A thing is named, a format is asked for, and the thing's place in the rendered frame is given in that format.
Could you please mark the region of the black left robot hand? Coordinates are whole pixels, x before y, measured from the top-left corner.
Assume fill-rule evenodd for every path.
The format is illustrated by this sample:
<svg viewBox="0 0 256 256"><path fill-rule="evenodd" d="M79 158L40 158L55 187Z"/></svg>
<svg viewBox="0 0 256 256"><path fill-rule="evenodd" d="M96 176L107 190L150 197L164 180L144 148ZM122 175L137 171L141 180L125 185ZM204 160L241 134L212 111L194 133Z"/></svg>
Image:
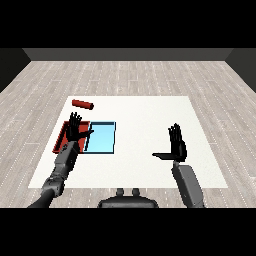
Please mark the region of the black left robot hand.
<svg viewBox="0 0 256 256"><path fill-rule="evenodd" d="M93 130L80 132L79 125L81 123L82 117L77 113L71 113L69 118L69 125L66 130L66 138L69 142L79 141L81 138L89 137Z"/></svg>

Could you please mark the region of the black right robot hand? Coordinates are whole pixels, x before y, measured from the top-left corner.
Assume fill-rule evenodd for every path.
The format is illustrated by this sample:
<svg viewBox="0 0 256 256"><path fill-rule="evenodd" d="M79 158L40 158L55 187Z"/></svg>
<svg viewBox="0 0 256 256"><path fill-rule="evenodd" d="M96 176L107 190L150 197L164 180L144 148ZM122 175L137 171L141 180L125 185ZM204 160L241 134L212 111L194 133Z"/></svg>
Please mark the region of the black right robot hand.
<svg viewBox="0 0 256 256"><path fill-rule="evenodd" d="M186 144L182 139L180 126L175 123L169 129L169 137L171 143L170 153L153 153L153 156L161 160L173 160L177 162L184 162L187 158Z"/></svg>

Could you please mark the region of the red shallow open box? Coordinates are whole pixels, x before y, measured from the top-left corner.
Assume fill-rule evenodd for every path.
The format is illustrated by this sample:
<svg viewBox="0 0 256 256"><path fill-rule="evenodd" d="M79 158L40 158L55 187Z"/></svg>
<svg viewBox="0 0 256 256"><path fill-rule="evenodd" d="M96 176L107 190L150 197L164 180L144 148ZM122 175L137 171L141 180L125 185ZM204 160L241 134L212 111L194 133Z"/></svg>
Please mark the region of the red shallow open box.
<svg viewBox="0 0 256 256"><path fill-rule="evenodd" d="M59 132L58 138L56 140L55 146L52 150L53 153L58 154L62 147L68 142L66 138L66 130L69 126L69 122L65 121L62 125L62 128ZM90 127L90 122L89 121L82 121L79 125L79 132L87 132ZM85 152L85 145L86 145L87 138L80 138L78 141L79 147L80 147L80 154Z"/></svg>

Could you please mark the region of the small red can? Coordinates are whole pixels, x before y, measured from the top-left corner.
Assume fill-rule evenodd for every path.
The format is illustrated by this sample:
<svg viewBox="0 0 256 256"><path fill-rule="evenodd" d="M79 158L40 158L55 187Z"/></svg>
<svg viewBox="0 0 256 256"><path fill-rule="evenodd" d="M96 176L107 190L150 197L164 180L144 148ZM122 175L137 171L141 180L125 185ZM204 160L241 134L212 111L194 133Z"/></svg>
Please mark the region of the small red can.
<svg viewBox="0 0 256 256"><path fill-rule="evenodd" d="M92 110L94 108L93 103L75 100L75 99L72 100L72 106L89 109L89 110Z"/></svg>

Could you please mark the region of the light blue shallow open box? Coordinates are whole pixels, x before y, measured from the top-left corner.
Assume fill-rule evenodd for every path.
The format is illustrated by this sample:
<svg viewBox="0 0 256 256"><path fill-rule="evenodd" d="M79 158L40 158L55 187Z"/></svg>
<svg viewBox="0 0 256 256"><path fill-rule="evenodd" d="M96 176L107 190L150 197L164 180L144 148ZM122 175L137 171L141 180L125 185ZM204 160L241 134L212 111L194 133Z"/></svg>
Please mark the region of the light blue shallow open box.
<svg viewBox="0 0 256 256"><path fill-rule="evenodd" d="M93 121L83 152L85 154L113 154L115 147L116 123L114 121Z"/></svg>

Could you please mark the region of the dark grey robot body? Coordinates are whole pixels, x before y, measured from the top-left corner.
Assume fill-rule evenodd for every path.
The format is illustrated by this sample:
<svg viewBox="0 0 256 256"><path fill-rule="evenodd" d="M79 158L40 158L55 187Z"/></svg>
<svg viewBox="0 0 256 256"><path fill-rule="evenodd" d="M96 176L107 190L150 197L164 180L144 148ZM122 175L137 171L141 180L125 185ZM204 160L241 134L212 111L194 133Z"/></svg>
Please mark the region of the dark grey robot body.
<svg viewBox="0 0 256 256"><path fill-rule="evenodd" d="M116 195L98 204L98 208L158 208L155 200L142 197L138 188L132 189L131 196L124 195L124 189L118 188Z"/></svg>

